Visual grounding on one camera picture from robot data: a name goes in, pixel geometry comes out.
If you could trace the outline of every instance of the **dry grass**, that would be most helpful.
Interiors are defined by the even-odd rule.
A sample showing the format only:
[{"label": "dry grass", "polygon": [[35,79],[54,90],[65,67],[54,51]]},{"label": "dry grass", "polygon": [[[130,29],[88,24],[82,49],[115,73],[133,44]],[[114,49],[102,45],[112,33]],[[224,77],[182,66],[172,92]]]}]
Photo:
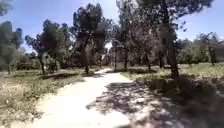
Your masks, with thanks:
[{"label": "dry grass", "polygon": [[56,93],[67,84],[82,80],[83,71],[63,70],[56,74],[40,75],[39,71],[17,71],[0,76],[0,125],[12,121],[32,121],[41,114],[36,112],[36,101],[46,93]]}]

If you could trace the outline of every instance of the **dirt path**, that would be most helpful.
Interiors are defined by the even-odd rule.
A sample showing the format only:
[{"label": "dirt path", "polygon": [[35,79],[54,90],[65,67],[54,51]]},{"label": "dirt path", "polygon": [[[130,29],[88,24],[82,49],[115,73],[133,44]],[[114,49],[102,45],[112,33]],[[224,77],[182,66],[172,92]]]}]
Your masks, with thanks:
[{"label": "dirt path", "polygon": [[129,123],[119,112],[102,115],[86,106],[107,90],[106,86],[116,82],[131,82],[119,73],[101,74],[84,78],[84,82],[67,85],[57,95],[46,95],[36,108],[43,112],[41,119],[33,123],[15,122],[12,128],[113,128]]}]

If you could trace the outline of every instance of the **grass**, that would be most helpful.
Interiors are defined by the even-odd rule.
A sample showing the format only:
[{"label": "grass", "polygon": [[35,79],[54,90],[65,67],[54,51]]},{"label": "grass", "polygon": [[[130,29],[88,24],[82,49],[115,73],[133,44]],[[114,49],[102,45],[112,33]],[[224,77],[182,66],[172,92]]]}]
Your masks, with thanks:
[{"label": "grass", "polygon": [[67,84],[82,80],[83,70],[63,70],[42,76],[39,71],[17,71],[0,77],[0,125],[12,121],[32,121],[41,113],[36,112],[36,101],[47,93],[56,93]]},{"label": "grass", "polygon": [[[194,75],[198,78],[203,77],[211,77],[211,78],[221,78],[224,76],[224,63],[218,63],[215,66],[211,66],[209,63],[201,63],[194,65],[179,65],[180,75]],[[130,69],[135,70],[145,70],[147,71],[147,67],[131,67]],[[159,69],[158,67],[152,67],[155,72],[141,74],[138,72],[122,72],[123,76],[126,76],[132,80],[137,80],[141,78],[154,79],[154,78],[162,78],[170,75],[170,69]]]}]

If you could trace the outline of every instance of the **tree trunk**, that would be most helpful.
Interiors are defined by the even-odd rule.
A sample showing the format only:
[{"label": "tree trunk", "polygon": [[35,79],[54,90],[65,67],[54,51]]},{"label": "tree trunk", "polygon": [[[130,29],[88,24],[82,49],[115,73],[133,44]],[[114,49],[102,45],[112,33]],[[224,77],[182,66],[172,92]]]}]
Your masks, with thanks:
[{"label": "tree trunk", "polygon": [[102,68],[102,55],[100,55],[100,68]]},{"label": "tree trunk", "polygon": [[215,66],[215,59],[214,59],[214,55],[212,53],[212,48],[211,46],[208,46],[208,51],[209,51],[209,55],[210,55],[210,61],[211,61],[211,64],[212,66]]},{"label": "tree trunk", "polygon": [[174,42],[172,39],[172,33],[171,33],[171,28],[170,28],[170,23],[169,23],[170,18],[169,18],[169,13],[168,13],[168,7],[167,7],[167,3],[165,0],[162,0],[161,5],[162,5],[161,6],[162,11],[164,14],[163,26],[167,32],[165,37],[163,37],[162,41],[163,41],[163,44],[166,44],[166,47],[168,48],[168,59],[170,61],[170,66],[171,66],[171,76],[172,76],[172,78],[177,80],[179,78],[179,71],[178,71],[178,66],[177,66]]},{"label": "tree trunk", "polygon": [[127,68],[128,68],[128,49],[127,49],[127,46],[125,45],[125,48],[124,48],[124,71],[127,72]]},{"label": "tree trunk", "polygon": [[10,64],[8,64],[8,66],[7,66],[7,70],[8,70],[8,75],[10,75],[10,74],[11,74]]},{"label": "tree trunk", "polygon": [[117,42],[115,42],[114,70],[117,70]]},{"label": "tree trunk", "polygon": [[149,59],[149,55],[148,53],[146,53],[146,61],[147,61],[147,66],[148,66],[148,71],[151,71],[151,63],[150,63],[150,59]]},{"label": "tree trunk", "polygon": [[86,74],[89,74],[89,63],[88,63],[88,57],[87,57],[85,49],[82,49],[81,54],[82,54],[82,56],[81,56],[82,63],[85,66],[85,72],[86,72]]},{"label": "tree trunk", "polygon": [[55,60],[55,71],[58,71],[58,65],[57,65],[57,60]]},{"label": "tree trunk", "polygon": [[192,64],[192,59],[191,58],[187,58],[187,63],[189,64],[189,66],[191,66],[191,64]]},{"label": "tree trunk", "polygon": [[164,68],[164,62],[163,62],[163,57],[159,56],[159,67]]},{"label": "tree trunk", "polygon": [[137,62],[138,65],[141,65],[141,61],[142,61],[142,60],[141,60],[141,54],[138,54],[138,62]]},{"label": "tree trunk", "polygon": [[44,62],[43,62],[43,55],[38,55],[38,60],[40,62],[41,65],[41,70],[42,70],[42,74],[45,74],[45,69],[44,69]]}]

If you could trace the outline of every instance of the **sky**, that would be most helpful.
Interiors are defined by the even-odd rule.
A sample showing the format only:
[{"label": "sky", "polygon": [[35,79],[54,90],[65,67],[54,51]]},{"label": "sky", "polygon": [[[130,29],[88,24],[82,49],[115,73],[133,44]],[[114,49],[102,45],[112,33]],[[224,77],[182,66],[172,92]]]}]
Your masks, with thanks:
[{"label": "sky", "polygon": [[[0,23],[11,21],[13,29],[22,28],[23,36],[35,37],[42,32],[43,21],[49,19],[57,23],[72,25],[73,13],[87,3],[100,3],[106,18],[118,21],[116,0],[12,0],[12,9],[8,14],[0,17]],[[178,38],[193,40],[200,33],[216,32],[220,39],[224,39],[224,0],[214,0],[211,8],[202,12],[185,16],[179,22],[186,21],[187,31],[178,31]],[[22,47],[31,52],[25,42]]]}]

